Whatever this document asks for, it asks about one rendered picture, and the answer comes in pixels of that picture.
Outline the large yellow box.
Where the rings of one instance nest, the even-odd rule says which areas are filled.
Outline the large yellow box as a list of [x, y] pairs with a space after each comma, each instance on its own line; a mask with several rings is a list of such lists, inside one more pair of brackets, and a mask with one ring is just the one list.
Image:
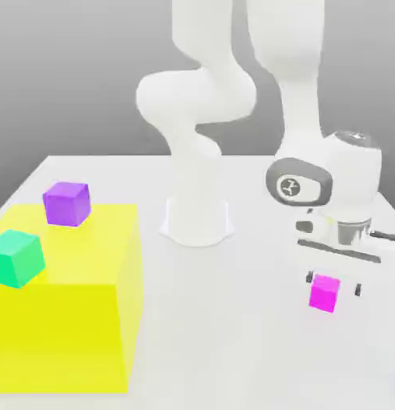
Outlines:
[[79, 227], [56, 227], [38, 204], [0, 218], [41, 239], [45, 269], [0, 285], [0, 393], [125, 393], [143, 309], [139, 213], [95, 204]]

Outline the small green cube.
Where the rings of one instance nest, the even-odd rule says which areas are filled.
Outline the small green cube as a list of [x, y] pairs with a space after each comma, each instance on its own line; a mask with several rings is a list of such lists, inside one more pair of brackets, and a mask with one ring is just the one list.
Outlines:
[[22, 288], [45, 266], [37, 235], [11, 229], [0, 234], [0, 284]]

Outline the small purple cube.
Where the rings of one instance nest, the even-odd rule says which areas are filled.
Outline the small purple cube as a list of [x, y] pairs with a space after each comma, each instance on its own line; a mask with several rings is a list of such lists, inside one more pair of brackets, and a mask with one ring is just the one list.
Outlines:
[[78, 227], [91, 213], [86, 183], [57, 182], [42, 195], [42, 200], [51, 225]]

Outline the small magenta cube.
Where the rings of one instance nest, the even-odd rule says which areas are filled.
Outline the small magenta cube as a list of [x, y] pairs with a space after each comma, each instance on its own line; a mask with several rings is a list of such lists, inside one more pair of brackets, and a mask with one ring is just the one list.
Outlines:
[[341, 281], [326, 275], [315, 275], [308, 305], [323, 312], [333, 313]]

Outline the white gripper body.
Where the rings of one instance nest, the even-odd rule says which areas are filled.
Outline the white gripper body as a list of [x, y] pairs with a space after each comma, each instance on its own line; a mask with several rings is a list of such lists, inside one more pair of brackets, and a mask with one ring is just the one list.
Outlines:
[[326, 275], [349, 283], [395, 284], [395, 241], [370, 237], [355, 247], [334, 247], [311, 239], [296, 241], [306, 275]]

